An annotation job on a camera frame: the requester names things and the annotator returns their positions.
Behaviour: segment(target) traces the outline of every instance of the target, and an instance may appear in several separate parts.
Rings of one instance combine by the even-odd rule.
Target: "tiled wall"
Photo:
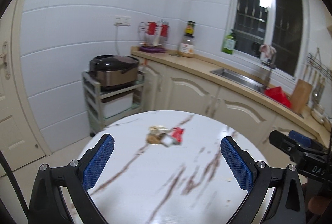
[[[94,56],[115,54],[114,16],[132,17],[119,27],[118,46],[129,55],[141,21],[158,21],[166,0],[26,0],[21,25],[21,64],[28,99],[51,151],[89,135],[81,72]]]
[[[260,66],[220,51],[231,0],[26,0],[21,27],[21,63],[29,101],[52,151],[89,134],[81,72],[94,56],[114,54],[114,16],[132,17],[131,27],[118,29],[119,48],[128,55],[137,45],[141,21],[166,19],[170,23],[168,48],[176,49],[187,20],[197,23],[196,53],[256,76]],[[329,65],[332,39],[326,30],[321,0],[309,0],[308,50],[321,49]],[[272,83],[291,93],[295,82],[272,75]],[[322,103],[332,115],[331,85]]]

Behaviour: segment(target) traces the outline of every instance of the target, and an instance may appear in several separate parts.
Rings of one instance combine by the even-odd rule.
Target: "round table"
[[[181,144],[147,143],[151,126],[185,129]],[[97,134],[80,158],[104,133],[114,137],[114,151],[88,193],[109,224],[226,223],[247,191],[239,187],[220,153],[221,139],[232,136],[255,161],[266,162],[248,139],[230,127],[182,111],[150,111],[123,118]],[[271,196],[269,189],[257,223]],[[69,208],[75,223],[81,223],[73,206]]]

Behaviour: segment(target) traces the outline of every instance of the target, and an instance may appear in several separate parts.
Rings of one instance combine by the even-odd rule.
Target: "rice cooker handle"
[[[136,68],[137,66],[135,64],[131,65],[129,68],[124,69],[121,71],[121,74],[125,74],[126,72],[129,72],[130,70]]]

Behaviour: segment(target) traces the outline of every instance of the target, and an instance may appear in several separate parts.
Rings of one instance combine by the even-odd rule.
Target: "utensil rack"
[[[323,65],[320,60],[313,54],[309,53],[307,56],[307,63],[309,63],[314,69],[316,69],[323,77],[332,82],[332,72],[329,67]]]
[[[101,84],[93,76],[90,75],[90,72],[82,72],[82,80],[91,137],[102,131],[105,127],[112,124],[113,122],[130,115],[141,113],[143,111],[143,88],[145,85],[145,81],[144,73],[142,71],[139,70],[137,72],[137,80],[135,81],[134,85],[119,90],[104,90],[101,87]],[[130,90],[134,90],[132,107],[117,115],[105,118],[102,109],[102,99],[115,96]]]

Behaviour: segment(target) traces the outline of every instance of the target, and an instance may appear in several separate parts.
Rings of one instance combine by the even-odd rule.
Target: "faucet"
[[[272,62],[264,62],[262,61],[262,64],[265,65],[265,66],[268,66],[270,68],[269,70],[269,73],[268,75],[265,77],[265,80],[264,80],[264,84],[263,84],[263,89],[266,90],[269,86],[269,82],[270,82],[270,79],[271,79],[271,73],[272,73],[272,70],[276,68],[276,65],[275,65],[275,61],[276,61],[276,57],[277,57],[277,52],[275,52],[272,56]]]

